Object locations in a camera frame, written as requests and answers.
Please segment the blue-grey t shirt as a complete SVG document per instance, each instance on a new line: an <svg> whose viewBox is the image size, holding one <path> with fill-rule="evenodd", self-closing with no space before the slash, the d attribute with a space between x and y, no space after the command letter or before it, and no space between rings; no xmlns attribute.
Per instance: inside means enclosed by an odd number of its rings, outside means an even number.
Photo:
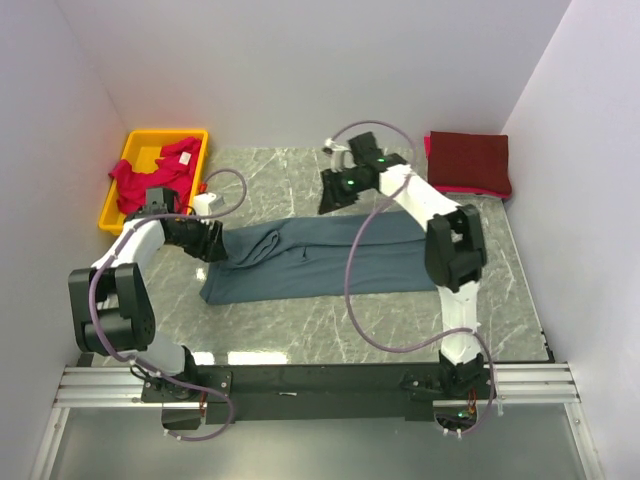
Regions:
<svg viewBox="0 0 640 480"><path fill-rule="evenodd" d="M226 230L228 258L210 264L200 290L209 305L433 291L423 230L409 214L299 217Z"/></svg>

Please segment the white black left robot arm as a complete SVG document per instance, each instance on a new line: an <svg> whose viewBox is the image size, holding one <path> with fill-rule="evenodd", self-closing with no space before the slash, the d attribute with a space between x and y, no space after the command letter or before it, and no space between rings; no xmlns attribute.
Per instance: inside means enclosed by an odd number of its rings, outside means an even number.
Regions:
<svg viewBox="0 0 640 480"><path fill-rule="evenodd" d="M68 278L75 341L83 353L109 356L106 338L145 387L179 402L202 397L193 354L156 331L143 270L163 245L177 246L198 260L227 258L223 225L211 218L224 205L214 193L200 193L185 208L167 187L149 188L141 207L125 217L108 252Z"/></svg>

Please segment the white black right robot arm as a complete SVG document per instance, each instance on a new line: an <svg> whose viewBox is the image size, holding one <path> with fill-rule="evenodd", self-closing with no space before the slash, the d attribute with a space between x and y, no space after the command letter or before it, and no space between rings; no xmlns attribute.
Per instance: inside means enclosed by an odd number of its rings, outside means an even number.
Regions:
<svg viewBox="0 0 640 480"><path fill-rule="evenodd" d="M395 202L423 230L424 265L436 286L443 333L439 342L439 390L460 399L488 381L489 358L477 336L477 299L487 253L479 211L461 205L419 177L398 154L384 154L375 136L366 132L347 145L324 142L331 159L322 171L319 213L353 205L363 191L375 189Z"/></svg>

